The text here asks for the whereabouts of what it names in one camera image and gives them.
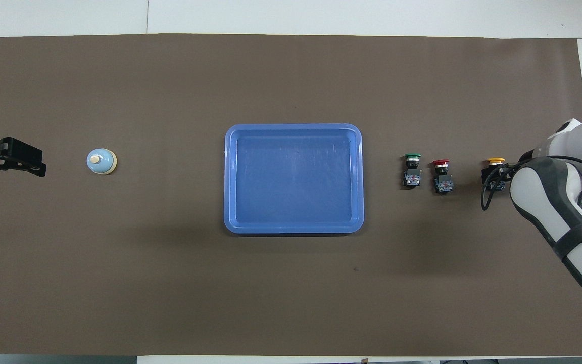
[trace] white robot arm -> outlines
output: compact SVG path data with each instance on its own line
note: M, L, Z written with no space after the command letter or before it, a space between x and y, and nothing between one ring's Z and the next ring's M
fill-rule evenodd
M570 120L523 158L531 161L513 176L511 201L582 287L582 123Z

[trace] tray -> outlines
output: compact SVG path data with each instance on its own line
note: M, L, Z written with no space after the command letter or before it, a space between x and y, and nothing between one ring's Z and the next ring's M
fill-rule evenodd
M351 124L240 124L226 133L224 223L238 234L353 233L363 148Z

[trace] black strap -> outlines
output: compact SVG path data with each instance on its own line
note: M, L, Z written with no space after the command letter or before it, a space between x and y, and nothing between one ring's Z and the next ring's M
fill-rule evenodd
M571 228L565 235L561 236L552 248L554 253L563 259L580 243L582 243L582 224Z

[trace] blue plastic tray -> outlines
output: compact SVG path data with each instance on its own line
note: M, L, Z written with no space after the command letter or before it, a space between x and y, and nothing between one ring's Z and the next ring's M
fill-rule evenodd
M353 233L363 148L351 124L241 124L226 133L224 223L238 234Z

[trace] brown mat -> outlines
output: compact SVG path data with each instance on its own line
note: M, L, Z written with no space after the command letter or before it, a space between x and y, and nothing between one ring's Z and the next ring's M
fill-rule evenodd
M0 353L582 355L578 284L507 193L478 201L483 159L572 117L572 39L0 38L0 138L48 165L0 172ZM224 228L224 134L283 122L358 126L360 231ZM115 173L88 171L98 147Z

